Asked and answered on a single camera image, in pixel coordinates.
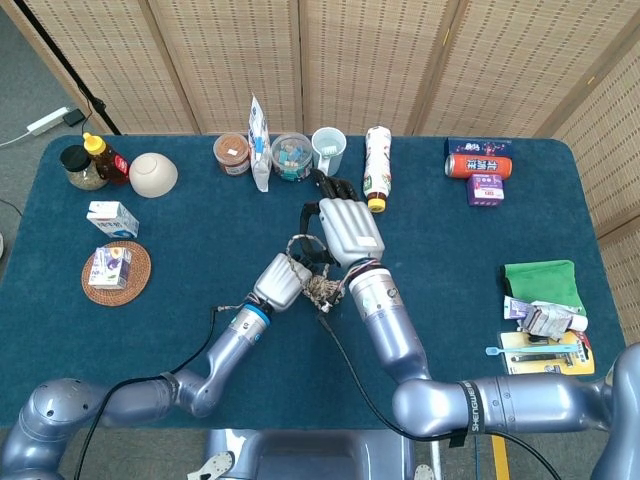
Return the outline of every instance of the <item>white power strip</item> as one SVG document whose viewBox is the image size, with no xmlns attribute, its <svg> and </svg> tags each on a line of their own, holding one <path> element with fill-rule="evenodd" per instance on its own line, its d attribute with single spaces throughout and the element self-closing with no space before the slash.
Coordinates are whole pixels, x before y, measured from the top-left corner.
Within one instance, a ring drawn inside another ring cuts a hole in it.
<svg viewBox="0 0 640 480">
<path fill-rule="evenodd" d="M 69 110 L 69 108 L 67 107 L 59 108 L 46 117 L 42 117 L 40 120 L 33 122 L 31 125 L 28 125 L 27 131 L 33 136 L 40 135 L 42 132 L 46 132 L 50 128 L 53 128 L 61 123 L 62 117 L 64 117 L 70 111 L 71 110 Z"/>
</svg>

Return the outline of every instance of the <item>round placemat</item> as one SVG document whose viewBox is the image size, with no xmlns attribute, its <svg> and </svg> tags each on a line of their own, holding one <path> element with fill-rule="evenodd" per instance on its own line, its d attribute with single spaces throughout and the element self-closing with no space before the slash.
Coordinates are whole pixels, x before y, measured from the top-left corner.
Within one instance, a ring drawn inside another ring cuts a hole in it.
<svg viewBox="0 0 640 480">
<path fill-rule="evenodd" d="M 131 268 L 127 286 L 122 290 L 102 290 L 89 285 L 89 273 L 93 266 L 93 255 L 82 269 L 82 289 L 90 300 L 107 307 L 119 307 L 140 295 L 151 276 L 151 258 L 147 251 L 135 242 L 112 242 L 105 247 L 124 247 L 131 251 Z"/>
</svg>

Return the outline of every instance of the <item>bottle cap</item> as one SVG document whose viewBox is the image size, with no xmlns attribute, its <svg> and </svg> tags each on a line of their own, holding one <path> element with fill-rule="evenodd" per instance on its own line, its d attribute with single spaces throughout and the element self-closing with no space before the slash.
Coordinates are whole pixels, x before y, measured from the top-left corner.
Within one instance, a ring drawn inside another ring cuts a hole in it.
<svg viewBox="0 0 640 480">
<path fill-rule="evenodd" d="M 569 324 L 569 328 L 571 330 L 575 330 L 576 332 L 584 332 L 587 329 L 587 325 L 589 325 L 589 320 L 584 315 L 572 315 L 571 323 Z"/>
<path fill-rule="evenodd" d="M 81 172 L 91 164 L 91 159 L 82 145 L 71 145 L 60 154 L 60 161 L 69 172 Z"/>
<path fill-rule="evenodd" d="M 85 132 L 82 138 L 84 138 L 84 149 L 91 155 L 100 155 L 107 148 L 102 137 Z"/>
<path fill-rule="evenodd" d="M 387 202 L 381 198 L 372 198 L 367 202 L 367 206 L 373 213 L 381 213 L 387 207 Z"/>
</svg>

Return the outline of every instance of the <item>red can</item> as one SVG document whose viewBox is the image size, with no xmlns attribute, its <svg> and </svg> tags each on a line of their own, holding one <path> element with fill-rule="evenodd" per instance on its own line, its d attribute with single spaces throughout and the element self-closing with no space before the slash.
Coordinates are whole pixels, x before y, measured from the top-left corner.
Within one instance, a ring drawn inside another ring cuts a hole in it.
<svg viewBox="0 0 640 480">
<path fill-rule="evenodd" d="M 454 153 L 444 163 L 444 173 L 453 178 L 469 178 L 474 173 L 500 175 L 503 180 L 511 176 L 509 157 L 488 157 L 484 155 L 465 155 Z"/>
</svg>

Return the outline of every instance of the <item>blue table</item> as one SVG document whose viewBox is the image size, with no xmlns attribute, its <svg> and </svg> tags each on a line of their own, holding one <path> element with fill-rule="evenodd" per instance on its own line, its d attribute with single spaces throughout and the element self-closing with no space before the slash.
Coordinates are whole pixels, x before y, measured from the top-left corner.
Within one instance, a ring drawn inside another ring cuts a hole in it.
<svg viewBox="0 0 640 480">
<path fill-rule="evenodd" d="M 320 193 L 311 181 L 272 174 L 260 193 L 251 175 L 217 167 L 214 137 L 113 137 L 133 160 L 167 155 L 179 180 L 158 199 L 129 186 L 94 193 L 71 186 L 60 152 L 79 137 L 55 140 L 44 153 L 0 289 L 0 424 L 12 424 L 40 382 L 76 377 L 111 385 L 173 368 L 203 341 L 209 307 L 236 304 L 297 232 L 300 209 Z M 436 379 L 504 373 L 484 348 L 512 324 L 501 318 L 499 267 L 570 259 L 590 324 L 597 376 L 624 343 L 572 154 L 555 140 L 515 139 L 514 173 L 497 209 L 467 206 L 465 182 L 444 176 L 443 138 L 396 137 L 393 191 L 376 216 L 387 265 L 412 315 Z M 360 190 L 363 137 L 349 137 L 340 176 Z M 153 271 L 132 303 L 89 301 L 80 273 L 109 241 L 85 215 L 91 200 L 120 200 L 139 219 L 138 238 Z M 311 230 L 321 235 L 317 223 Z M 381 371 L 365 328 L 346 298 L 331 317 L 372 398 L 390 414 L 394 385 Z M 231 315 L 220 315 L 216 334 Z M 199 359 L 193 369 L 207 373 Z M 327 334 L 304 298 L 272 326 L 229 381 L 220 408 L 204 420 L 176 409 L 165 427 L 379 428 Z"/>
</svg>

